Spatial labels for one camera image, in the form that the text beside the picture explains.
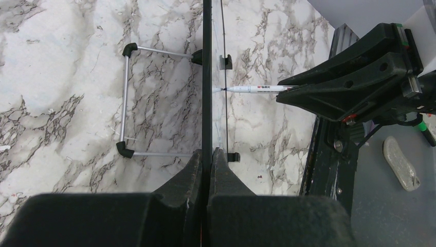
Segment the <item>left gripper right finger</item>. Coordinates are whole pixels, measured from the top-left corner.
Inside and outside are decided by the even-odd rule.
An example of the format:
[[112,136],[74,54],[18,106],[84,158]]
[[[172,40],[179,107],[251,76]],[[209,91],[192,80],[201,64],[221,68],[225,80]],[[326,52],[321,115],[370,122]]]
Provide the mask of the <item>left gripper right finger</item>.
[[211,246],[356,246],[350,217],[320,196],[258,196],[214,151],[207,205]]

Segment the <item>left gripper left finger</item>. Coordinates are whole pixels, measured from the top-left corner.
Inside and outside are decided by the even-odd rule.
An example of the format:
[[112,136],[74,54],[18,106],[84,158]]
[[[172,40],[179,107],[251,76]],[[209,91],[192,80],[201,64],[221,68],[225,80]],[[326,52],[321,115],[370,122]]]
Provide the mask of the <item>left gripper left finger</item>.
[[29,198],[1,246],[200,246],[202,152],[152,193]]

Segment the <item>white marker pen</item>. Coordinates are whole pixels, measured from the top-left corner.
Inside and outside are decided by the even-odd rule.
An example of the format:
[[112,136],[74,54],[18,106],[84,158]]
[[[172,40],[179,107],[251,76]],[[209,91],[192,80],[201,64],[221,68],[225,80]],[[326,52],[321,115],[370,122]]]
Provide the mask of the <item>white marker pen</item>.
[[251,86],[233,86],[224,88],[224,91],[232,93],[248,94],[278,94],[280,92],[294,88],[294,86],[282,85],[251,85]]

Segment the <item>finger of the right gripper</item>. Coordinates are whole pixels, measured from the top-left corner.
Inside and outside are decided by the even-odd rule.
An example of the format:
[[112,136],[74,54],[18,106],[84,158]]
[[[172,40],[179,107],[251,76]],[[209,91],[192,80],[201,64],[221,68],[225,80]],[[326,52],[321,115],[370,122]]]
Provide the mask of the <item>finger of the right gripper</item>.
[[325,62],[295,76],[285,78],[278,85],[301,86],[318,84],[348,75],[397,51],[399,42],[396,23],[379,23],[356,43]]
[[409,62],[394,52],[363,67],[349,62],[331,66],[327,61],[282,80],[292,89],[280,93],[276,101],[339,122],[351,115],[363,115],[390,93],[401,95],[402,81],[410,75]]

